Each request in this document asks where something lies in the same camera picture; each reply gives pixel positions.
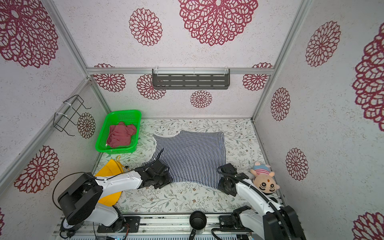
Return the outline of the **blue white striped tank top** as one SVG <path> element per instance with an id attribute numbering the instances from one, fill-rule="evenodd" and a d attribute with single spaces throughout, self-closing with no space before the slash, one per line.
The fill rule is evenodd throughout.
<path id="1" fill-rule="evenodd" d="M 155 152 L 150 161 L 157 156 L 169 166 L 173 182 L 198 183 L 217 189 L 221 179 L 217 168 L 226 164 L 226 145 L 223 132 L 180 131 L 174 136 L 153 135 Z"/>

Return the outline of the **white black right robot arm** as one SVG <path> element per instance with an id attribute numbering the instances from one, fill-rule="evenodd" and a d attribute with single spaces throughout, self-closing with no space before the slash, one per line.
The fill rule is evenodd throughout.
<path id="1" fill-rule="evenodd" d="M 306 239 L 295 210 L 280 204 L 273 194 L 280 189 L 270 165 L 255 163 L 250 170 L 253 178 L 238 173 L 232 164 L 217 168 L 222 177 L 218 189 L 233 197 L 239 196 L 248 205 L 235 209 L 228 216 L 220 216 L 220 226 L 212 233 L 245 232 L 255 234 L 261 240 Z"/>

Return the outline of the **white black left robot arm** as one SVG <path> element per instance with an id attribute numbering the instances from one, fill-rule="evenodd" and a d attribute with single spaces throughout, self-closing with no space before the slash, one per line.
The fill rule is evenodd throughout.
<path id="1" fill-rule="evenodd" d="M 117 207 L 99 203 L 100 199 L 150 186 L 161 189 L 171 182 L 169 166 L 156 159 L 148 165 L 115 176 L 97 178 L 84 173 L 58 197 L 58 203 L 70 226 L 88 221 L 118 232 L 126 225 L 125 217 Z"/>

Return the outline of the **maroon tank top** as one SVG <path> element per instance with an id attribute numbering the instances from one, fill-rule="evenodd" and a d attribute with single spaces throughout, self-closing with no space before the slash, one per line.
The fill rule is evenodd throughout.
<path id="1" fill-rule="evenodd" d="M 125 125 L 124 122 L 119 122 L 117 125 L 110 126 L 107 145 L 111 148 L 129 146 L 131 138 L 137 133 L 137 128 L 134 125 Z"/>

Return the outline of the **plush doll toy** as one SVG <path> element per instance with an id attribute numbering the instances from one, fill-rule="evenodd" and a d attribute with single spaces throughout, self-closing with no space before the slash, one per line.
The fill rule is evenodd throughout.
<path id="1" fill-rule="evenodd" d="M 272 171 L 270 165 L 256 162 L 250 172 L 255 177 L 253 184 L 265 195 L 271 195 L 280 189 L 274 179 L 275 172 Z"/>

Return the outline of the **green plastic basket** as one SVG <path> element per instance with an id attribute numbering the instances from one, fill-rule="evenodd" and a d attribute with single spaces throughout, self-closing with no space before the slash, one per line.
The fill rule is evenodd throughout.
<path id="1" fill-rule="evenodd" d="M 138 110 L 108 114 L 98 136 L 95 149 L 100 153 L 125 154 L 137 149 L 142 114 Z"/>

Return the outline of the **round pressure gauge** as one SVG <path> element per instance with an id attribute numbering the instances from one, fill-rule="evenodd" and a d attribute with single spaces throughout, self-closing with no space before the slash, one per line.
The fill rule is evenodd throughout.
<path id="1" fill-rule="evenodd" d="M 80 227 L 80 225 L 70 225 L 66 219 L 63 219 L 60 226 L 59 236 L 64 240 L 70 239 L 76 234 Z"/>

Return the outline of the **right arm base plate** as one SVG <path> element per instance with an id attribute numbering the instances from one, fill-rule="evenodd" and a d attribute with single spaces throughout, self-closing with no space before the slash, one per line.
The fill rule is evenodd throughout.
<path id="1" fill-rule="evenodd" d="M 233 215 L 220 215 L 219 223 L 221 229 L 236 230 L 240 228 L 238 220 Z"/>

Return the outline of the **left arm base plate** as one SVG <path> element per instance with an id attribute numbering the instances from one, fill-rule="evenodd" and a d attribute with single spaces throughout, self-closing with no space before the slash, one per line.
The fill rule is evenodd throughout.
<path id="1" fill-rule="evenodd" d="M 111 226 L 100 224 L 97 233 L 137 233 L 141 217 L 127 216 L 118 218 Z"/>

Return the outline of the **grey wall shelf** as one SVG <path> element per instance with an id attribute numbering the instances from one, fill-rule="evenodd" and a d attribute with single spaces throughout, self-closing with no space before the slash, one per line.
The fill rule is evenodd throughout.
<path id="1" fill-rule="evenodd" d="M 162 73 L 152 69 L 155 90 L 227 90 L 230 86 L 230 70 L 219 73 Z"/>

